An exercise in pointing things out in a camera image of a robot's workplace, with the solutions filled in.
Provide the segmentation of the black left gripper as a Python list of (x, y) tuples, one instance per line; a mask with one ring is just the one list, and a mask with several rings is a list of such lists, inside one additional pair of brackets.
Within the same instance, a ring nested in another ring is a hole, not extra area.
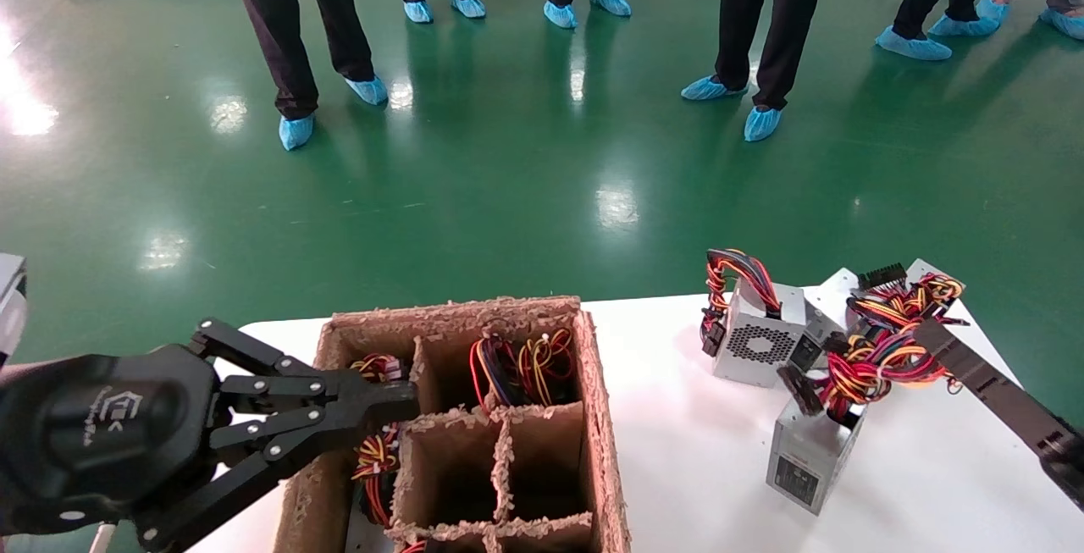
[(183, 552), (309, 465), (417, 404), (330, 404), (220, 427), (212, 364), (185, 348), (83, 355), (3, 370), (3, 533), (64, 533), (136, 515), (147, 552)]

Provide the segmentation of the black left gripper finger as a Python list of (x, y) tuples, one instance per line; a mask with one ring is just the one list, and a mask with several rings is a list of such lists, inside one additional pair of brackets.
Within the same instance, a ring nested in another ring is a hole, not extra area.
[(204, 361), (247, 372), (214, 380), (218, 410), (295, 410), (336, 402), (352, 410), (418, 409), (414, 384), (372, 383), (349, 368), (317, 369), (216, 318), (201, 322), (188, 348)]

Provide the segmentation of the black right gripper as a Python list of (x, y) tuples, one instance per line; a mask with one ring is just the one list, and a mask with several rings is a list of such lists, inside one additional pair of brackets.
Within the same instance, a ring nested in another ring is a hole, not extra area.
[(924, 321), (915, 329), (915, 340), (1027, 448), (1042, 452), (1042, 470), (1083, 511), (1081, 435), (942, 323)]

